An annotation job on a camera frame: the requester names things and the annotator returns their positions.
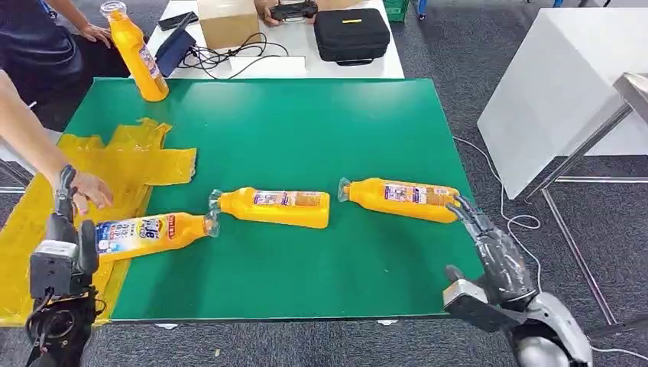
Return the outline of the person's right hand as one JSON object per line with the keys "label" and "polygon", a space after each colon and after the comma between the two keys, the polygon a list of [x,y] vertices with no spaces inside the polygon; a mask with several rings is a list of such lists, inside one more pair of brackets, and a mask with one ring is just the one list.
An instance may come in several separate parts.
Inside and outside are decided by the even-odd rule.
{"label": "person's right hand", "polygon": [[81,215],[89,212],[90,203],[97,209],[112,205],[112,191],[102,179],[93,174],[78,172],[72,180],[71,187],[75,190],[74,205]]}
{"label": "person's right hand", "polygon": [[279,4],[278,0],[254,0],[254,5],[259,18],[268,26],[276,27],[283,25],[282,21],[272,18],[271,9]]}

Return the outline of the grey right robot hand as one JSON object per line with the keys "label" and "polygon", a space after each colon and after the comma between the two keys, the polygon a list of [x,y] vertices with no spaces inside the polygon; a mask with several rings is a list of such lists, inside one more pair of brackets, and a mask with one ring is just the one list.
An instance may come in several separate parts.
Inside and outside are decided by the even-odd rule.
{"label": "grey right robot hand", "polygon": [[454,196],[456,204],[448,204],[463,223],[474,241],[476,252],[484,269],[483,283],[489,297],[496,303],[522,300],[537,293],[523,256],[510,235],[498,228],[479,208],[467,198]]}

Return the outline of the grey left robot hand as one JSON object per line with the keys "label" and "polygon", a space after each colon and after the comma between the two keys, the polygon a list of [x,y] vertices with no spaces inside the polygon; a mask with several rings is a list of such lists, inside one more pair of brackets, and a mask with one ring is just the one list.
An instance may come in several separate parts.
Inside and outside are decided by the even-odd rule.
{"label": "grey left robot hand", "polygon": [[96,251],[96,228],[92,220],[85,220],[77,229],[74,226],[75,208],[73,186],[76,170],[66,165],[60,172],[60,181],[54,194],[53,213],[47,220],[46,240],[64,243],[76,268],[83,274],[92,275],[98,270],[99,256]]}

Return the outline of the person's left hand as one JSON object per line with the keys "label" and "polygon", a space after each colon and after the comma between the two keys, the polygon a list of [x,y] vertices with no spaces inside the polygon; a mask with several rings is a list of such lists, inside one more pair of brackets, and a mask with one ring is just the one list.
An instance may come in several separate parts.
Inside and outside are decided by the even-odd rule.
{"label": "person's left hand", "polygon": [[96,26],[89,22],[77,26],[77,29],[80,35],[88,41],[102,42],[108,49],[112,47],[112,36],[109,29]]}

